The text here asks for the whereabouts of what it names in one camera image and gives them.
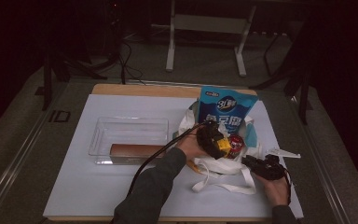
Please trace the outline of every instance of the gray floor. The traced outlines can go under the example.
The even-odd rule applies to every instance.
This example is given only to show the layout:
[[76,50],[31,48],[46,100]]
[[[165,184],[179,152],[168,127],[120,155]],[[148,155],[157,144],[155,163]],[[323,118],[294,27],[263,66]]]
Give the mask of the gray floor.
[[[138,77],[141,72],[142,76],[131,78],[128,82],[246,88],[269,78],[262,55],[271,38],[263,35],[248,38],[243,53],[247,77],[238,76],[230,42],[236,36],[224,38],[215,45],[215,40],[210,41],[211,38],[201,38],[195,43],[186,34],[178,36],[174,70],[167,73],[164,69],[168,52],[167,33],[157,31],[148,43],[137,35],[129,35],[127,43],[131,46],[131,56],[127,77]],[[287,37],[279,38],[268,53],[272,69],[279,66],[290,45]],[[129,55],[129,50],[123,46],[124,58]],[[120,69],[115,65],[102,71],[101,74],[108,77],[104,82],[119,83]],[[25,83],[0,119],[0,180],[13,177],[3,179],[7,184],[0,186],[0,223],[52,223],[42,217],[43,210],[87,96],[93,85],[99,82],[101,80],[81,74],[73,75],[69,83],[54,82],[55,100],[45,112],[41,111],[43,98],[34,95],[37,87],[43,85],[43,71],[39,70]],[[318,100],[316,90],[310,90],[311,110],[307,111],[309,125],[303,126],[294,121],[287,124],[285,120],[294,120],[292,117],[296,116],[296,104],[288,103],[290,101],[283,97],[284,84],[285,80],[260,95],[269,101],[268,111],[280,111],[269,115],[277,138],[282,139],[281,147],[296,148],[307,144],[313,148],[302,152],[304,160],[288,162],[288,166],[310,171],[307,178],[298,177],[302,181],[298,182],[296,190],[305,214],[301,223],[358,223],[358,174]],[[291,107],[287,106],[282,111],[281,104],[291,104]],[[48,122],[52,110],[71,111],[69,122]],[[297,132],[307,137],[297,139]]]

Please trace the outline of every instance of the clear plastic container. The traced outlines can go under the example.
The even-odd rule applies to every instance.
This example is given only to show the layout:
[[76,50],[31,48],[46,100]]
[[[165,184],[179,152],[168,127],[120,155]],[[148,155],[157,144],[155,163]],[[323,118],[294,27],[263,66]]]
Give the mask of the clear plastic container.
[[98,118],[89,154],[97,164],[142,163],[148,155],[134,155],[132,152],[113,156],[112,145],[165,146],[168,143],[168,120],[145,118]]

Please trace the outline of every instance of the white tabletop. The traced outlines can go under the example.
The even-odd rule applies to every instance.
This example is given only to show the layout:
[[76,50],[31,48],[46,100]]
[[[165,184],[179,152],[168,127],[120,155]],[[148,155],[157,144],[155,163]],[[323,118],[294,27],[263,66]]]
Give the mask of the white tabletop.
[[[91,94],[78,122],[74,137],[43,214],[51,220],[109,220],[115,207],[126,197],[138,165],[97,165],[89,155],[90,142],[99,117],[164,118],[169,120],[169,136],[177,131],[193,98],[96,95]],[[269,116],[257,102],[250,117],[263,148],[277,147]],[[160,220],[246,221],[271,217],[262,186],[255,181],[257,194],[231,193],[208,186],[196,193],[192,186],[204,179],[187,166],[175,178],[172,193],[164,204]],[[229,184],[244,184],[240,175],[225,177]],[[292,190],[290,204],[296,217],[302,209]]]

